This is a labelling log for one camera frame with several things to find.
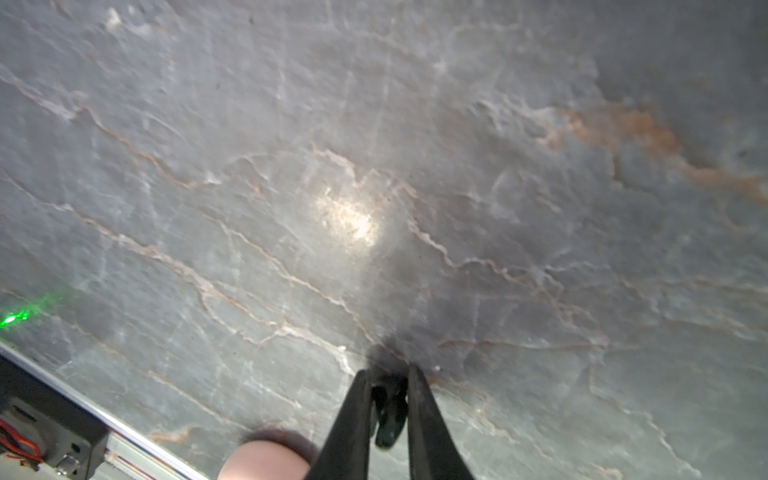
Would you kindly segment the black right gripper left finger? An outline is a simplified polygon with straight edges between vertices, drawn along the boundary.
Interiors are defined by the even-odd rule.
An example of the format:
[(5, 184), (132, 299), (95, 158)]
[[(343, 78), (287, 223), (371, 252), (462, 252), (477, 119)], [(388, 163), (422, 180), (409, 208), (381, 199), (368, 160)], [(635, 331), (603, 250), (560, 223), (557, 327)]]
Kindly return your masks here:
[(368, 478), (373, 412), (371, 393), (367, 371), (358, 371), (306, 480)]

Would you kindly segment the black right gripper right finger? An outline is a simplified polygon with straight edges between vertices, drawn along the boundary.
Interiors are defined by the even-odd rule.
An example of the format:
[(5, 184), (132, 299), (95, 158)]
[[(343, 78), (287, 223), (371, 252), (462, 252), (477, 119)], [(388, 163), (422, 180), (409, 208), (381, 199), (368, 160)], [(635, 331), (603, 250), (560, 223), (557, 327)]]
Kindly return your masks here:
[(408, 372), (408, 453), (412, 480), (473, 480), (423, 371)]

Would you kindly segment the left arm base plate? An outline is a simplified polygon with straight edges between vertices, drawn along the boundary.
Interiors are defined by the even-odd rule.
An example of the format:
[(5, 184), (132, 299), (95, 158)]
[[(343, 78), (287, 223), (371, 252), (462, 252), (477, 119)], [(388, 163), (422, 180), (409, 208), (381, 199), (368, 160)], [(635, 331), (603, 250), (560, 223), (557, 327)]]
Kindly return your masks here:
[(90, 479), (109, 430), (97, 417), (13, 362), (1, 360), (1, 455), (62, 479)]

